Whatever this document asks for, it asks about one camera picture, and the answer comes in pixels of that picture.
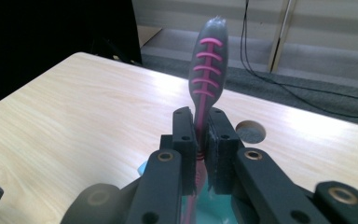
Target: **wooden table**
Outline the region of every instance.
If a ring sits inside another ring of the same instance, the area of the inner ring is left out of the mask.
[[[96,183],[123,188],[172,133],[172,112],[194,106],[187,82],[77,53],[0,102],[0,223],[59,223]],[[262,124],[265,150],[298,185],[358,189],[358,125],[224,91],[233,127]]]

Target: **dark background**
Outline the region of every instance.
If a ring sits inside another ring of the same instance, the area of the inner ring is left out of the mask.
[[[79,51],[142,63],[131,0],[0,1],[0,100]]]

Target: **gray floor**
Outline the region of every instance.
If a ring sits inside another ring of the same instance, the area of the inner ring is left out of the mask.
[[[195,32],[162,30],[141,48],[144,67],[187,78],[197,36]],[[358,118],[354,118],[358,117],[358,99],[286,87],[292,94],[279,85],[247,73],[240,59],[240,41],[238,37],[229,38],[226,89],[358,123]],[[358,97],[358,78],[339,76],[343,70],[349,70],[358,77],[358,52],[287,45],[280,62],[282,66],[276,74],[270,74],[266,72],[270,48],[271,44],[266,41],[248,40],[249,61],[259,76],[279,83]]]

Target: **pink stripe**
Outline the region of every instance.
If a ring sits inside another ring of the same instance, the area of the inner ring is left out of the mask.
[[[207,37],[207,38],[203,38],[201,39],[200,41],[201,44],[204,44],[204,43],[214,43],[215,45],[219,46],[219,47],[222,47],[223,46],[223,43],[216,39],[216,38],[211,38],[211,37]]]
[[[222,62],[222,57],[220,57],[220,55],[215,54],[215,53],[210,53],[210,52],[201,52],[197,54],[197,57],[212,57],[215,58],[217,61]]]
[[[215,86],[216,88],[219,88],[219,84],[218,84],[217,82],[215,82],[215,81],[209,79],[209,78],[198,77],[198,78],[194,78],[194,79],[191,81],[191,83],[193,83],[193,84],[196,84],[196,83],[198,83],[198,82],[206,82],[206,83],[209,83],[209,84]]]
[[[214,98],[214,94],[212,92],[210,92],[210,91],[194,90],[193,93],[194,94],[205,94],[205,95],[209,95],[209,96]]]
[[[209,71],[215,72],[218,76],[220,76],[222,74],[222,72],[219,69],[212,67],[212,66],[208,66],[208,65],[197,65],[193,68],[193,70],[194,71],[209,70]]]

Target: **black cable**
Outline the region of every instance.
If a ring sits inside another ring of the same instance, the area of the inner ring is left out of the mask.
[[[278,85],[279,87],[281,87],[282,89],[284,89],[285,91],[287,91],[288,93],[290,93],[292,96],[294,96],[295,98],[297,98],[297,100],[303,102],[304,104],[306,105],[310,105],[316,109],[319,109],[319,110],[322,110],[323,112],[326,112],[326,113],[330,113],[330,114],[334,114],[334,115],[339,115],[339,116],[343,116],[343,117],[347,117],[347,118],[354,118],[354,119],[358,119],[358,116],[354,116],[354,115],[348,115],[348,114],[342,114],[342,113],[338,113],[338,112],[335,112],[335,111],[331,111],[331,110],[328,110],[328,109],[325,109],[325,108],[322,108],[318,105],[315,105],[315,104],[312,104],[311,102],[305,100],[304,98],[301,98],[300,96],[296,95],[295,93],[293,93],[292,91],[288,90],[286,88],[287,87],[293,87],[293,88],[298,88],[298,89],[303,89],[303,90],[308,90],[308,91],[318,91],[318,92],[324,92],[324,93],[329,93],[329,94],[335,94],[335,95],[339,95],[339,96],[344,96],[344,97],[349,97],[349,98],[353,98],[353,99],[357,99],[358,100],[358,97],[357,96],[352,96],[352,95],[347,95],[347,94],[342,94],[342,93],[338,93],[338,92],[333,92],[333,91],[322,91],[322,90],[315,90],[315,89],[312,89],[312,88],[306,88],[306,87],[299,87],[299,86],[295,86],[295,85],[291,85],[291,84],[284,84],[284,83],[279,83],[279,82],[276,82],[270,78],[266,78],[266,77],[261,77],[260,75],[258,75],[252,68],[252,66],[250,65],[249,63],[249,59],[248,59],[248,50],[247,50],[247,33],[248,33],[248,29],[247,29],[247,12],[248,12],[248,6],[249,6],[249,0],[246,0],[246,5],[245,5],[245,13],[243,15],[243,24],[242,24],[242,33],[241,33],[241,63],[243,65],[243,67],[245,68],[245,70],[255,76],[255,77],[258,77],[259,79],[267,82],[267,83],[270,83],[270,84],[275,84],[275,85]],[[244,53],[245,53],[245,60],[246,60],[246,63],[247,65],[243,62],[243,56],[242,56],[242,40],[243,38],[245,38],[245,42],[244,42]]]

